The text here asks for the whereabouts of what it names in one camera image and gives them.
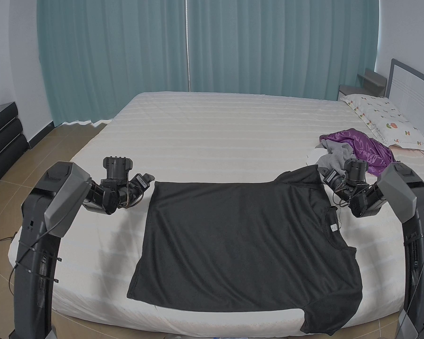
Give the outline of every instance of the purple satin cloth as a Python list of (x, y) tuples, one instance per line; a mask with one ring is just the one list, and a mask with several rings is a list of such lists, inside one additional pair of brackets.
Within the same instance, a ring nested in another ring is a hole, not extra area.
[(391, 162), (396, 162), (388, 147), (354, 128), (324, 134), (320, 136), (319, 141), (322, 139), (350, 144), (356, 158), (367, 161), (369, 164), (367, 171), (375, 176), (379, 176)]

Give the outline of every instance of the gray towel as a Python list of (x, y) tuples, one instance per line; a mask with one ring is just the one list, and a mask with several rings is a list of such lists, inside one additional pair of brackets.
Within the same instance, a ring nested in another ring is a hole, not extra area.
[(316, 162), (319, 167), (326, 167), (328, 169), (334, 168), (339, 174), (345, 174), (344, 163), (349, 158), (356, 158), (353, 153), (353, 148), (348, 143), (339, 143), (330, 141), (329, 139), (322, 139), (321, 143), (316, 148), (326, 148), (327, 155), (323, 155)]

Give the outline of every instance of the white headboard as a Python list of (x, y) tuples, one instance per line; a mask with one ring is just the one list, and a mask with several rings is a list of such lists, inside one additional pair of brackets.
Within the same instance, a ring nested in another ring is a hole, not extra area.
[(424, 74), (391, 60), (386, 96), (424, 134)]

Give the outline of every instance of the black t-shirt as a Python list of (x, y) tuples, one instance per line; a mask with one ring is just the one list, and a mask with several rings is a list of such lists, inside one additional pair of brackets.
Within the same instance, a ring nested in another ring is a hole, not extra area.
[(156, 182), (127, 297), (186, 311), (300, 308), (304, 333), (331, 335), (362, 299), (355, 253), (316, 165), (266, 183)]

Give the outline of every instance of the pillow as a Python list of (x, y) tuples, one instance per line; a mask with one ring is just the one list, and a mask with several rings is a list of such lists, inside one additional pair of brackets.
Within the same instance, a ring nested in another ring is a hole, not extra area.
[(350, 94), (341, 98), (386, 146), (424, 150), (424, 135), (385, 97)]

